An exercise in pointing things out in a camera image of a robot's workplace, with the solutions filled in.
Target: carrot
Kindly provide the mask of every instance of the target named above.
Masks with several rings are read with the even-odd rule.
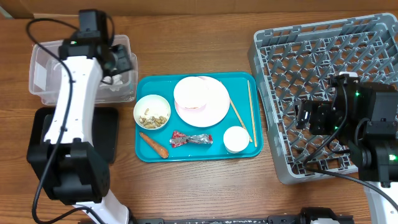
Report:
[[[163,146],[161,146],[159,143],[155,142],[152,140],[150,137],[148,137],[146,134],[140,132],[139,135],[141,138],[148,143],[148,145],[153,148],[163,159],[167,159],[169,156],[169,152],[167,149]]]

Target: green light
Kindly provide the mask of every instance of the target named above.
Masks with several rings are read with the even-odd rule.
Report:
[[[398,157],[396,155],[390,155],[390,160],[391,161],[396,161]]]

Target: wooden table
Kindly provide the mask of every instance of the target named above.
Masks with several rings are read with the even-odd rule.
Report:
[[[115,17],[116,33],[130,38],[139,61],[139,80],[148,75],[250,72],[247,51],[260,29],[329,21],[379,12],[303,12],[215,16]],[[77,19],[68,22],[78,25]],[[38,180],[26,161],[34,113],[43,105],[28,91],[32,42],[27,20],[0,21],[0,223],[33,223],[31,206]],[[34,25],[40,41],[72,31],[58,24]],[[111,190],[137,218],[239,218],[298,213],[302,207],[330,207],[370,223],[362,186],[342,179],[281,184],[269,149],[261,111],[264,148],[253,159],[147,164],[134,153],[134,103],[120,112]],[[48,220],[71,209],[42,192],[39,217]],[[86,218],[72,215],[60,223]]]

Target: snack bar wrapper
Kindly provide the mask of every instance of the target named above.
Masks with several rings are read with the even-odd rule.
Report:
[[[182,146],[188,142],[195,144],[212,144],[213,138],[210,134],[187,136],[186,134],[179,131],[174,131],[173,136],[170,139],[170,144],[173,148]]]

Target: pink plate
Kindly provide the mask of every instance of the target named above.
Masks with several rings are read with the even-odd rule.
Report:
[[[207,104],[197,110],[187,110],[174,101],[175,110],[187,124],[198,128],[206,128],[219,123],[228,113],[229,94],[225,86],[211,77],[199,77],[208,87]]]

